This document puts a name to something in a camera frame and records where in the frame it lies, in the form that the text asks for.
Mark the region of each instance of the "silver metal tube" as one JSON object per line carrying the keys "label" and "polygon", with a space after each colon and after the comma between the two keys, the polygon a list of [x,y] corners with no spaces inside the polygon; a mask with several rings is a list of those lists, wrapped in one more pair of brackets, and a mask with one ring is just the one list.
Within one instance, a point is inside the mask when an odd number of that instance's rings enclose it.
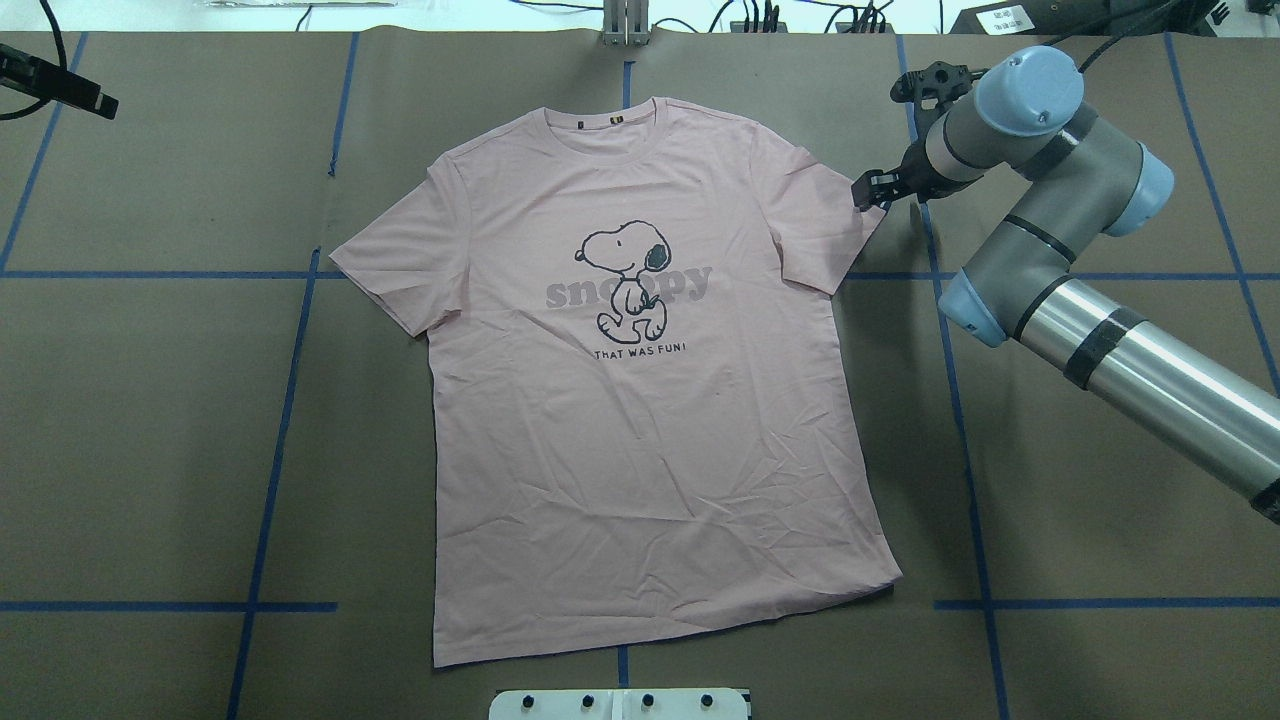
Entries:
{"label": "silver metal tube", "polygon": [[1059,369],[1074,364],[1076,382],[1082,346],[1092,346],[1094,357],[1083,363],[1080,382],[1087,389],[1244,497],[1257,500],[1274,489],[1280,479],[1280,400],[1149,322],[1120,323],[1111,342],[1100,343],[1105,333],[1097,329],[1117,313],[1128,310],[1070,279],[1030,316],[1021,342]]}

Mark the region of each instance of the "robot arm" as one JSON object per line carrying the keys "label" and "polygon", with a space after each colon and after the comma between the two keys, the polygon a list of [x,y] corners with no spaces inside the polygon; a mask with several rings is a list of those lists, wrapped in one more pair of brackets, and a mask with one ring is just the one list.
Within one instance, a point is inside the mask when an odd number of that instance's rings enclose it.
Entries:
{"label": "robot arm", "polygon": [[902,165],[864,174],[855,202],[943,197],[1012,167],[1030,188],[940,309],[991,347],[1021,342],[1280,524],[1280,400],[1070,274],[1098,233],[1138,229],[1174,187],[1164,163],[1083,97],[1069,56],[1020,50],[946,109]]}

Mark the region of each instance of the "t-shirt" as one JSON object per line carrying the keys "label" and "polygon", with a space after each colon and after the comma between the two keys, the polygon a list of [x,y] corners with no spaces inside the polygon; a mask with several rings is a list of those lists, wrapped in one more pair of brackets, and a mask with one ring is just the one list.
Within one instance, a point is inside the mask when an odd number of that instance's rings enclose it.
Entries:
{"label": "t-shirt", "polygon": [[879,209],[750,119],[534,110],[332,255],[434,377],[436,666],[893,583],[831,295]]}

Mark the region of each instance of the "cartoon dog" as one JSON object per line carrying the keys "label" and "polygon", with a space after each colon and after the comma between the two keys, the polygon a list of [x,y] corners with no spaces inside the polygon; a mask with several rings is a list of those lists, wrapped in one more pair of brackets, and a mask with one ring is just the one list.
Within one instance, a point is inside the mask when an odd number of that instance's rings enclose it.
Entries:
{"label": "cartoon dog", "polygon": [[662,337],[667,329],[667,304],[640,284],[640,273],[658,273],[671,264],[671,246],[658,228],[631,220],[616,231],[593,232],[573,259],[622,278],[609,297],[613,314],[600,313],[595,318],[604,337],[623,345]]}

